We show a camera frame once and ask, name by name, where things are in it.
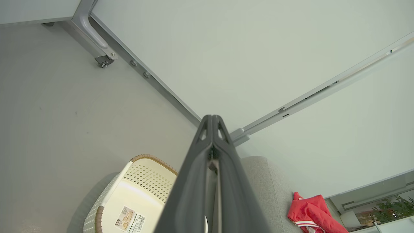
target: metal bracket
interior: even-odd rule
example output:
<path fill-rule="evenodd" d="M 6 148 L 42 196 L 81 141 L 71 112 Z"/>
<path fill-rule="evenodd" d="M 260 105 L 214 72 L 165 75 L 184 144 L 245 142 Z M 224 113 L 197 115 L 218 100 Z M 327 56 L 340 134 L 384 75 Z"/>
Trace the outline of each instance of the metal bracket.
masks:
<path fill-rule="evenodd" d="M 87 35 L 111 60 L 118 59 L 118 55 L 109 47 L 108 43 L 95 31 L 89 23 L 89 14 L 95 5 L 96 0 L 81 0 L 76 12 L 72 18 L 72 22 Z"/>

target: glass panel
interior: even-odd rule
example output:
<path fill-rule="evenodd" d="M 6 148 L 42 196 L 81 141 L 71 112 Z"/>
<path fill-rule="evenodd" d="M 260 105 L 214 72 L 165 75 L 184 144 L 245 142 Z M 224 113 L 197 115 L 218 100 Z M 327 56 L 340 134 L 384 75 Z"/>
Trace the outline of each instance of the glass panel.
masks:
<path fill-rule="evenodd" d="M 414 216 L 414 171 L 327 198 L 349 232 Z"/>

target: white wall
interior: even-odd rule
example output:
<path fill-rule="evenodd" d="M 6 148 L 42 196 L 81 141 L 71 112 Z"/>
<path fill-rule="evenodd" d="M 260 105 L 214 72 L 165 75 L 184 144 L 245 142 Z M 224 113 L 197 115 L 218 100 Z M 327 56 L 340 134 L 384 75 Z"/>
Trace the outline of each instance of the white wall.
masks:
<path fill-rule="evenodd" d="M 414 169 L 414 44 L 341 91 L 251 136 L 303 197 L 336 195 Z"/>
<path fill-rule="evenodd" d="M 179 169 L 193 126 L 118 59 L 108 68 L 59 24 L 0 29 L 1 232 L 79 233 L 132 157 Z"/>
<path fill-rule="evenodd" d="M 2 0 L 0 25 L 73 17 L 80 0 Z"/>

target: barcode sticker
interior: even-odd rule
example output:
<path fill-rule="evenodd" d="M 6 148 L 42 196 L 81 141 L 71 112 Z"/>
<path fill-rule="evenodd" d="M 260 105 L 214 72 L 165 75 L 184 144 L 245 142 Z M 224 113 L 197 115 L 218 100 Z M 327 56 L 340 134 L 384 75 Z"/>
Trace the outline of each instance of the barcode sticker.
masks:
<path fill-rule="evenodd" d="M 144 216 L 124 206 L 115 222 L 115 227 L 127 233 L 140 233 L 144 222 Z"/>

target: white stripe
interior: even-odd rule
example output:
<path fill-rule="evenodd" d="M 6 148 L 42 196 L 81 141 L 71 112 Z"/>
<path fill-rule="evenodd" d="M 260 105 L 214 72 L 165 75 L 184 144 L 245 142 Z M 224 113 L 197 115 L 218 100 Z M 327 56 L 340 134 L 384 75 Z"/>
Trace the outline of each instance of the white stripe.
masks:
<path fill-rule="evenodd" d="M 297 221 L 297 222 L 295 222 L 296 225 L 303 224 L 303 223 L 317 225 L 314 221 Z"/>
<path fill-rule="evenodd" d="M 323 233 L 325 233 L 325 230 L 322 227 L 318 226 L 318 225 L 313 225 L 313 224 L 301 224 L 301 225 L 298 225 L 298 227 L 302 227 L 302 226 L 319 227 L 319 228 L 322 229 Z"/>

